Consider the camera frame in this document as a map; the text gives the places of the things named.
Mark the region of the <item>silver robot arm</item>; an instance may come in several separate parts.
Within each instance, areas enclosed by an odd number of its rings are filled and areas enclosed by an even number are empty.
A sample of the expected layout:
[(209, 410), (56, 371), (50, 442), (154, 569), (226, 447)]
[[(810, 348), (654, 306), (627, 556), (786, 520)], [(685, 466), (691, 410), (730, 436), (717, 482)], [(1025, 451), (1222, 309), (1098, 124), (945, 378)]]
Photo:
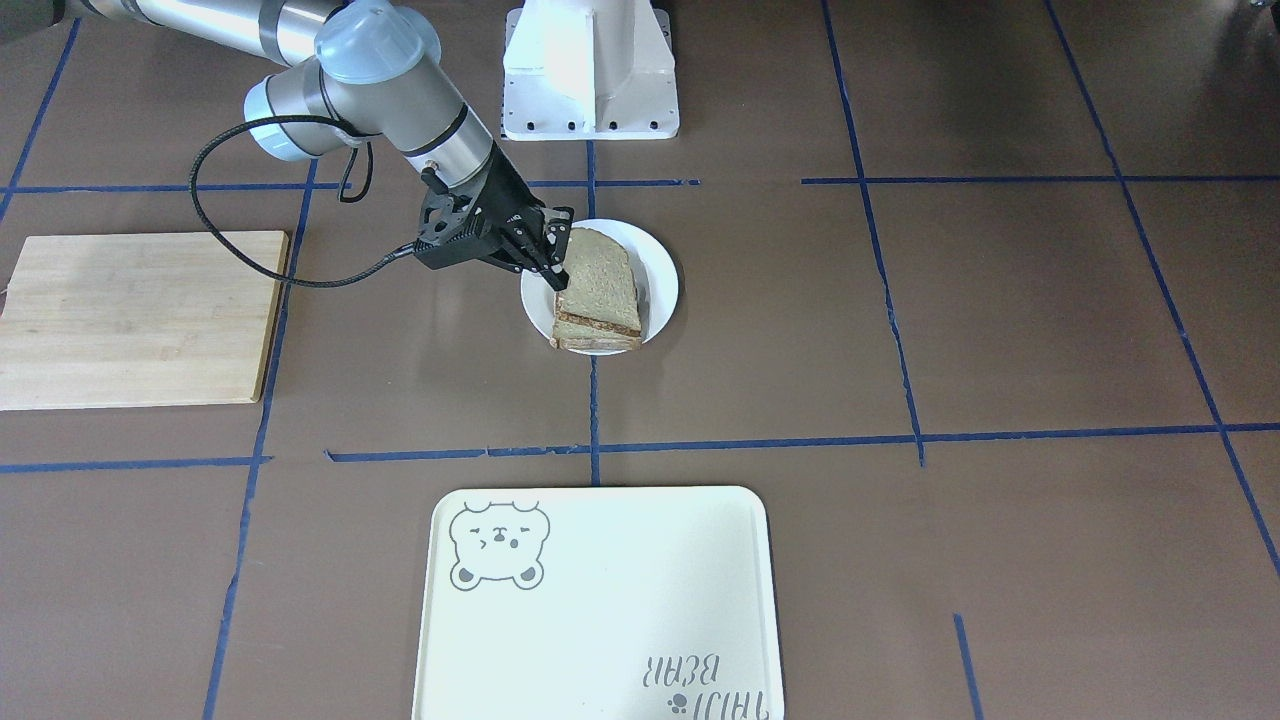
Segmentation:
[(568, 284), (573, 213), (536, 199), (494, 136), (440, 68), (440, 41), (419, 12), (389, 1), (56, 1), (55, 19), (95, 17), (174, 29), (275, 61), (246, 95), (244, 119), (196, 155), (238, 135), (283, 161), (358, 151), (384, 138), (426, 193), (419, 231), (376, 269), (416, 258), (431, 269), (479, 260)]

